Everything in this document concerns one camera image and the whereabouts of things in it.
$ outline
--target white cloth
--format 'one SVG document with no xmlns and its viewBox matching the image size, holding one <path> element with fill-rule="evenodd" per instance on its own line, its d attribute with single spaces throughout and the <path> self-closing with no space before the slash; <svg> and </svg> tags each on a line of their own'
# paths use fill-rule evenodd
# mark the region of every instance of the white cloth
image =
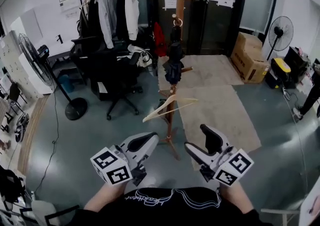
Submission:
<svg viewBox="0 0 320 226">
<path fill-rule="evenodd" d="M 138 35 L 139 1 L 125 0 L 124 9 L 129 39 L 136 40 Z"/>
<path fill-rule="evenodd" d="M 128 50 L 129 50 L 131 56 L 134 53 L 140 53 L 140 57 L 137 62 L 137 65 L 139 67 L 145 68 L 145 67 L 149 66 L 150 64 L 152 64 L 152 59 L 150 58 L 149 53 L 146 50 L 144 50 L 143 48 L 130 44 L 130 45 L 128 45 Z"/>
<path fill-rule="evenodd" d="M 107 48 L 114 47 L 112 35 L 116 33 L 117 15 L 114 6 L 114 0 L 97 0 L 98 12 L 103 38 Z"/>
</svg>

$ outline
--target black jacket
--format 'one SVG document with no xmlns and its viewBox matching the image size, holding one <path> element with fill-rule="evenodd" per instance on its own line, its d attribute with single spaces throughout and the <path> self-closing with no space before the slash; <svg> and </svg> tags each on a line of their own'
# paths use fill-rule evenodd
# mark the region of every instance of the black jacket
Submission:
<svg viewBox="0 0 320 226">
<path fill-rule="evenodd" d="M 117 0 L 116 3 L 116 35 L 119 40 L 129 40 L 126 11 L 125 11 L 125 0 Z"/>
</svg>

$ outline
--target person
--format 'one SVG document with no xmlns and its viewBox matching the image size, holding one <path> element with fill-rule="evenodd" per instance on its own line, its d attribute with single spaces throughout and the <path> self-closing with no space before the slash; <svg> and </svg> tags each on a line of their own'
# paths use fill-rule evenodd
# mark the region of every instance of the person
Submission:
<svg viewBox="0 0 320 226">
<path fill-rule="evenodd" d="M 313 75 L 313 87 L 306 98 L 303 106 L 301 108 L 293 108 L 293 114 L 299 119 L 302 120 L 304 115 L 311 109 L 314 103 L 320 97 L 320 65 L 315 64 L 314 66 L 314 75 Z"/>
<path fill-rule="evenodd" d="M 126 183 L 104 184 L 68 226 L 190 222 L 199 225 L 271 226 L 259 214 L 240 183 L 208 188 L 141 188 L 124 194 Z"/>
</svg>

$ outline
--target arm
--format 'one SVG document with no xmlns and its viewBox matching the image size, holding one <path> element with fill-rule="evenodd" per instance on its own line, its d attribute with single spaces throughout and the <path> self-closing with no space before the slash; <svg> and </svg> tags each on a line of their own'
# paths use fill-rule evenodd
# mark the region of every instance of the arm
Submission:
<svg viewBox="0 0 320 226">
<path fill-rule="evenodd" d="M 127 183 L 114 186 L 105 183 L 85 205 L 84 210 L 99 212 L 105 205 L 115 201 L 124 194 Z"/>
<path fill-rule="evenodd" d="M 222 197 L 239 208 L 243 214 L 247 214 L 254 209 L 239 182 L 235 183 L 232 187 L 226 187 L 221 184 L 220 193 Z"/>
</svg>

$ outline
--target fan base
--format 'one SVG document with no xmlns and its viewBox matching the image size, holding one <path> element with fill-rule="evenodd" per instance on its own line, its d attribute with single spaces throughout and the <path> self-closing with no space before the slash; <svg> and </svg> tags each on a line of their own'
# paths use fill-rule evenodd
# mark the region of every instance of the fan base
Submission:
<svg viewBox="0 0 320 226">
<path fill-rule="evenodd" d="M 65 107 L 64 114 L 68 120 L 78 120 L 80 119 L 87 111 L 88 103 L 83 98 L 76 98 L 72 100 L 72 104 L 69 104 Z"/>
</svg>

